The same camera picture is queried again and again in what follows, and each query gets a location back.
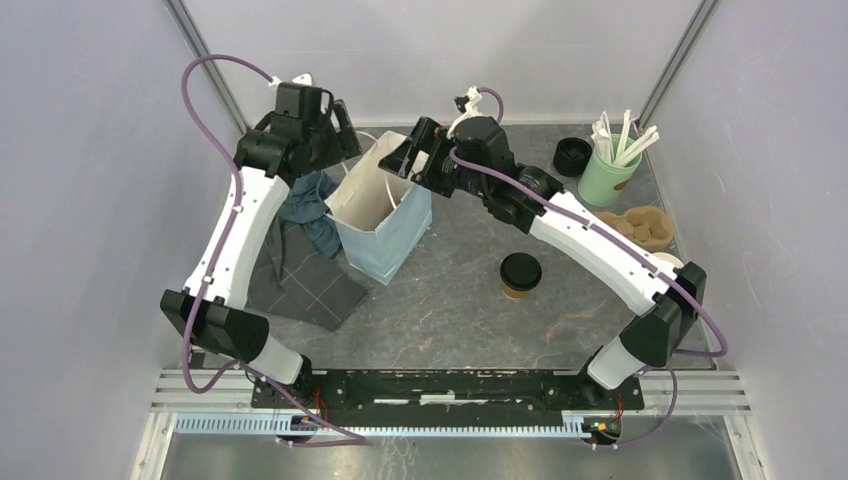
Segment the light blue paper bag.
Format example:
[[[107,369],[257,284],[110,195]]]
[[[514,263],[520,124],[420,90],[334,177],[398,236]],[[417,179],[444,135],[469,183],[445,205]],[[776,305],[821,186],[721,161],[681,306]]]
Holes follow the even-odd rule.
[[[387,131],[345,174],[325,203],[349,264],[387,285],[432,223],[431,192],[378,167],[405,136]]]

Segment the brown paper coffee cup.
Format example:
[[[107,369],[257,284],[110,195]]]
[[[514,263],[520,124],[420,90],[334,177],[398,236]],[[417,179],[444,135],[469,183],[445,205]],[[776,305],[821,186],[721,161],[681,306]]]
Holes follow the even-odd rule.
[[[510,299],[521,299],[535,289],[540,280],[540,277],[534,277],[528,281],[516,281],[512,277],[501,277],[502,291]]]

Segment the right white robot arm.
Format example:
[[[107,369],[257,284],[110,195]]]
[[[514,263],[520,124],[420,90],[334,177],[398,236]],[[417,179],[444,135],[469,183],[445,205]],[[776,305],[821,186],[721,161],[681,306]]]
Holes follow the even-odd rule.
[[[634,317],[582,368],[580,400],[612,401],[618,387],[646,367],[666,366],[694,322],[706,313],[705,272],[645,251],[602,222],[544,170],[520,164],[505,130],[476,116],[449,129],[428,117],[408,135],[384,133],[372,149],[381,169],[450,197],[479,198],[497,220],[563,252],[608,286]]]

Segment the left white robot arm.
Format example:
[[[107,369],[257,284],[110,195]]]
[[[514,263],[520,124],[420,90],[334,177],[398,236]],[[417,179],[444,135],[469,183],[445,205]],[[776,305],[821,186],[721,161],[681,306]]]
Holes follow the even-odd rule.
[[[362,149],[341,99],[309,74],[274,78],[276,103],[239,140],[229,157],[232,181],[213,236],[179,291],[167,290],[160,308],[183,338],[275,380],[290,407],[314,394],[308,360],[270,334],[269,321],[245,306],[254,264],[279,208],[299,178],[338,165]]]

